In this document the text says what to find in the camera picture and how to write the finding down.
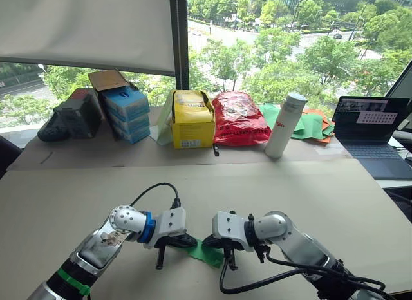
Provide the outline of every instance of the roller blind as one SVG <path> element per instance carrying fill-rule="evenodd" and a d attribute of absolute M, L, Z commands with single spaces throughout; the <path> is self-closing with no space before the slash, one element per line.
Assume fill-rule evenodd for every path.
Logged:
<path fill-rule="evenodd" d="M 174 75 L 169 0 L 0 0 L 0 62 Z"/>

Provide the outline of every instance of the laptop screen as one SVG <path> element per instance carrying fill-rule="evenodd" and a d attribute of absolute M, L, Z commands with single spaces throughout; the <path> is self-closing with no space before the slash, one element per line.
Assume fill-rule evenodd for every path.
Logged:
<path fill-rule="evenodd" d="M 408 98 L 341 96 L 333 115 L 340 140 L 388 142 L 407 116 Z"/>

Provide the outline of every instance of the white thermos bottle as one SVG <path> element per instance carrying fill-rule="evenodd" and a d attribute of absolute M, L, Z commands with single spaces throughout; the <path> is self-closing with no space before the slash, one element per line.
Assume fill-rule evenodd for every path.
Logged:
<path fill-rule="evenodd" d="M 282 156 L 286 145 L 292 136 L 297 122 L 301 118 L 302 110 L 307 100 L 303 95 L 291 92 L 286 96 L 285 103 L 279 112 L 272 128 L 265 153 L 272 158 Z"/>

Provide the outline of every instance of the window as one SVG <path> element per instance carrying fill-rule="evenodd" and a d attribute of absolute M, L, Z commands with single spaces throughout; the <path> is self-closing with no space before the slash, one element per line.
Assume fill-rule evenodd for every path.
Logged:
<path fill-rule="evenodd" d="M 76 88 L 90 87 L 89 68 L 0 63 L 0 135 L 25 144 L 51 117 L 52 108 Z M 122 72 L 146 94 L 151 106 L 161 106 L 176 87 L 174 77 Z"/>
<path fill-rule="evenodd" d="M 255 103 L 298 91 L 331 116 L 384 96 L 412 59 L 412 0 L 188 0 L 191 88 Z"/>

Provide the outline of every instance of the brown cardboard lid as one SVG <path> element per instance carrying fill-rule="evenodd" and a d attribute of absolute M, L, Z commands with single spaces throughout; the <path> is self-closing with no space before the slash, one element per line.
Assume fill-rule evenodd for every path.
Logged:
<path fill-rule="evenodd" d="M 88 73 L 89 80 L 97 91 L 128 86 L 129 83 L 117 70 L 102 70 Z"/>

